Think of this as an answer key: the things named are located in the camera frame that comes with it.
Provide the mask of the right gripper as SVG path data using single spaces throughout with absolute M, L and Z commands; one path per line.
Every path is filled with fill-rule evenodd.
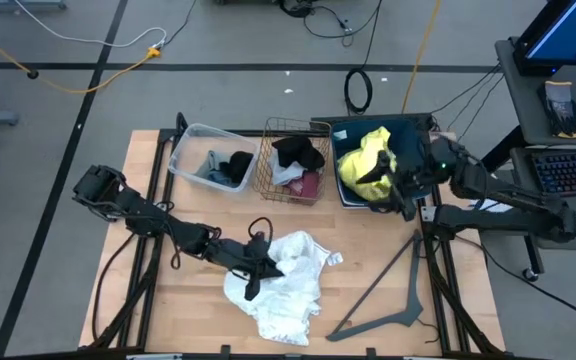
M 394 185 L 391 189 L 393 210 L 402 215 L 406 222 L 412 221 L 417 213 L 411 198 L 428 195 L 430 188 L 438 183 L 438 164 L 431 149 L 417 149 L 396 154 Z M 357 183 L 373 183 L 383 176 L 392 176 L 391 157 L 386 150 L 377 154 L 375 167 L 357 180 Z

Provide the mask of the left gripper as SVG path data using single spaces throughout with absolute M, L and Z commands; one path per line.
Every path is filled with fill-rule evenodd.
M 221 265 L 228 270 L 251 273 L 245 287 L 244 298 L 252 301 L 260 291 L 260 277 L 263 279 L 282 277 L 284 273 L 277 268 L 272 259 L 265 259 L 266 253 L 261 245 L 254 242 L 242 244 L 232 239 L 218 239 L 211 242 L 206 250 L 205 259 Z

